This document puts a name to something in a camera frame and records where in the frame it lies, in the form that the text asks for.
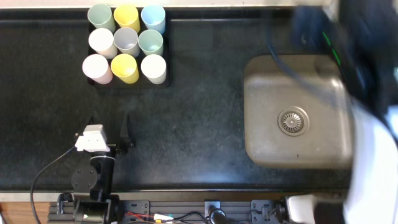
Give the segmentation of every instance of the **cup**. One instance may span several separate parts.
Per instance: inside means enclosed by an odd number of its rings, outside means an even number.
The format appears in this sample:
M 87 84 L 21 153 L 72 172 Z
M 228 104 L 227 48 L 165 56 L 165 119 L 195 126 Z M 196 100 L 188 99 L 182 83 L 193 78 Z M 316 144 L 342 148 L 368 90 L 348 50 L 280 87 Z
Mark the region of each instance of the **cup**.
M 132 28 L 120 28 L 113 36 L 115 46 L 124 54 L 137 57 L 139 55 L 138 34 Z
M 163 54 L 163 37 L 156 30 L 145 30 L 138 37 L 138 44 L 145 55 Z
M 99 54 L 88 56 L 82 65 L 84 74 L 99 84 L 107 84 L 112 81 L 112 71 L 106 58 Z
M 113 14 L 114 20 L 118 22 L 120 27 L 130 27 L 139 33 L 139 16 L 135 6 L 125 4 L 117 7 Z
M 105 28 L 114 32 L 116 26 L 112 17 L 112 10 L 105 4 L 96 4 L 87 12 L 87 18 L 96 28 Z
M 166 12 L 162 6 L 146 6 L 141 11 L 141 19 L 148 29 L 156 30 L 161 34 L 166 30 Z
M 141 63 L 142 73 L 153 84 L 162 84 L 166 80 L 166 61 L 160 55 L 148 55 Z
M 136 59 L 128 54 L 116 56 L 111 62 L 111 70 L 127 84 L 135 83 L 139 77 Z
M 88 44 L 100 55 L 112 59 L 118 54 L 118 49 L 113 44 L 113 34 L 105 28 L 94 30 L 88 37 Z

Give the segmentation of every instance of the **yellow cup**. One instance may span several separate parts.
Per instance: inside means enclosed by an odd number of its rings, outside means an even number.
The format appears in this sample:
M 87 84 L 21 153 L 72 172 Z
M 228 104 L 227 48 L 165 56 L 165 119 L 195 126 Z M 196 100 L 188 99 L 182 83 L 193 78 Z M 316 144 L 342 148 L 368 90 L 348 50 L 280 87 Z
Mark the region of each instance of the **yellow cup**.
M 139 77 L 136 59 L 128 54 L 116 56 L 111 62 L 111 70 L 127 84 L 135 83 Z
M 137 33 L 140 30 L 138 10 L 135 6 L 125 4 L 117 7 L 113 13 L 114 20 L 120 27 L 129 27 Z

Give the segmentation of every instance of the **sink basin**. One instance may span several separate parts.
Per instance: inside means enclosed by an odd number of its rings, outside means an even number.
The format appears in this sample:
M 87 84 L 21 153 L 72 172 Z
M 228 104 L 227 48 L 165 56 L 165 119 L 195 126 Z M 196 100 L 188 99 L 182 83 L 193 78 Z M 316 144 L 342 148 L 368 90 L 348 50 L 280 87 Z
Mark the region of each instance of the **sink basin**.
M 275 168 L 349 168 L 353 119 L 337 66 L 325 55 L 281 55 L 280 59 L 314 87 L 307 88 L 279 70 L 271 56 L 247 64 L 244 128 L 249 157 Z

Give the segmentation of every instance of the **drain strainer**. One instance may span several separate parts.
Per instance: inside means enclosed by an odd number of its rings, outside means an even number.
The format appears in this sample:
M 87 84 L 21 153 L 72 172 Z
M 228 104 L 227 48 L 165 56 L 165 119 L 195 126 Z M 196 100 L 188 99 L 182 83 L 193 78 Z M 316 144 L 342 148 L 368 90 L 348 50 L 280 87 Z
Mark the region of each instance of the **drain strainer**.
M 294 106 L 280 112 L 278 124 L 285 134 L 298 136 L 308 128 L 309 120 L 303 109 Z

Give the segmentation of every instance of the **black countertop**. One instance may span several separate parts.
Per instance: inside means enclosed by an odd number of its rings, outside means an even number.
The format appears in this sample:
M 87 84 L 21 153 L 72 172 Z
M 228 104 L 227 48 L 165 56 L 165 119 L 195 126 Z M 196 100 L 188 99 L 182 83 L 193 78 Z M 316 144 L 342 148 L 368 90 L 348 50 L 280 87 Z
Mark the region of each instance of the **black countertop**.
M 28 190 L 36 173 L 73 145 L 90 116 L 112 137 L 126 114 L 137 146 L 117 157 L 115 191 L 348 188 L 347 170 L 270 169 L 250 160 L 243 69 L 267 53 L 264 24 L 271 24 L 281 54 L 303 52 L 291 44 L 290 13 L 278 12 L 270 22 L 256 19 L 263 13 L 257 9 L 226 11 L 209 10 L 211 19 L 199 9 L 169 10 L 171 85 L 125 92 L 98 92 L 87 84 L 81 71 L 89 35 L 85 10 L 25 11 L 18 19 L 10 16 L 16 12 L 3 14 L 0 190 Z M 37 189 L 72 189 L 72 172 L 88 161 L 85 153 L 67 155 L 42 174 Z

